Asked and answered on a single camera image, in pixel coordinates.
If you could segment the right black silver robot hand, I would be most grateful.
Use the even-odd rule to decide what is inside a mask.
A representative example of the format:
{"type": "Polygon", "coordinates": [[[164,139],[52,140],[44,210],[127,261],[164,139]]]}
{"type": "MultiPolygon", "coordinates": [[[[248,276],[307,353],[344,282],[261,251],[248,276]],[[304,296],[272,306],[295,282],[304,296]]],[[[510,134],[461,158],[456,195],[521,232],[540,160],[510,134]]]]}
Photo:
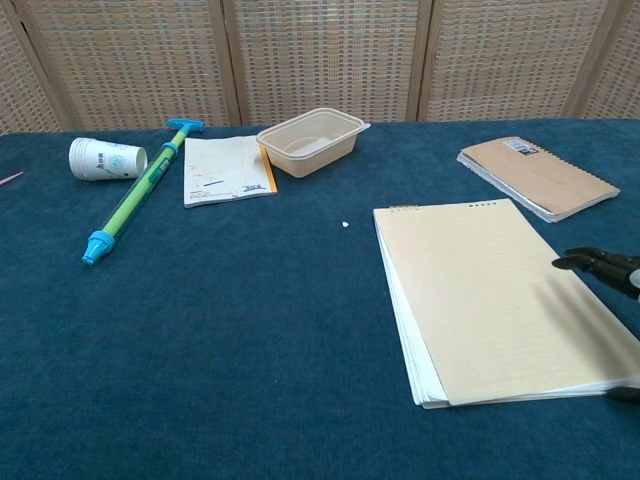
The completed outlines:
{"type": "Polygon", "coordinates": [[[639,301],[639,257],[606,252],[596,247],[577,247],[564,252],[551,264],[562,270],[591,274],[601,283],[639,301]]]}

